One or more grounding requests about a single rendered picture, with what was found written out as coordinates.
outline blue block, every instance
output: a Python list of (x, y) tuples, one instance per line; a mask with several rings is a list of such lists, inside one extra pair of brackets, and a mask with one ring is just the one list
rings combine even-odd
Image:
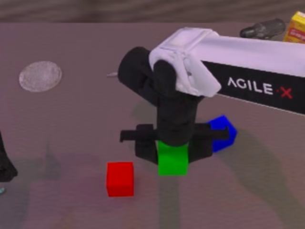
[(211, 125), (212, 130), (224, 130), (225, 128), (228, 128), (230, 133), (230, 138), (228, 140), (213, 141), (214, 153), (233, 145), (237, 135), (237, 130), (234, 128), (234, 126), (230, 123), (230, 121), (227, 119), (225, 115), (213, 119), (208, 123)]

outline cube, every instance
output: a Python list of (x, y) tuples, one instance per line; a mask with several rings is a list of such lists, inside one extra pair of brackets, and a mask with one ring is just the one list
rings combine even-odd
[(230, 123), (229, 119), (225, 115), (222, 115), (216, 119), (209, 122), (212, 130), (224, 130), (226, 127), (229, 130), (228, 140), (214, 140), (213, 141), (213, 152), (218, 152), (234, 144), (235, 138), (237, 136), (237, 130)]
[(106, 176), (109, 197), (134, 195), (133, 162), (108, 162)]
[(158, 141), (158, 174), (160, 176), (187, 175), (188, 144), (173, 147)]

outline yellow box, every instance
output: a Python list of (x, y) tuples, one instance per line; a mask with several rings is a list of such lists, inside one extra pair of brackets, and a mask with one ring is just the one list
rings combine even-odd
[(298, 11), (294, 14), (283, 41), (305, 43), (305, 13)]

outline red block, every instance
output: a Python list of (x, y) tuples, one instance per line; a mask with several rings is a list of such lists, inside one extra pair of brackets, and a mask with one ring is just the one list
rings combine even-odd
[(132, 197), (133, 162), (108, 162), (106, 187), (109, 197)]

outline brown table surface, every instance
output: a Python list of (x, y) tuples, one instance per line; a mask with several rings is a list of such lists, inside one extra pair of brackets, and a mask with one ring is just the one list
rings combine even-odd
[[(156, 110), (106, 74), (129, 49), (151, 49), (186, 25), (237, 36), (248, 24), (0, 24), (0, 126), (20, 172), (3, 184), (1, 229), (305, 228), (302, 116), (204, 100), (198, 120), (225, 114), (239, 135), (185, 177), (159, 177), (119, 143), (121, 129), (154, 123)], [(20, 71), (42, 60), (62, 68), (61, 84), (22, 90)], [(109, 161), (134, 162), (135, 197), (107, 197)]]

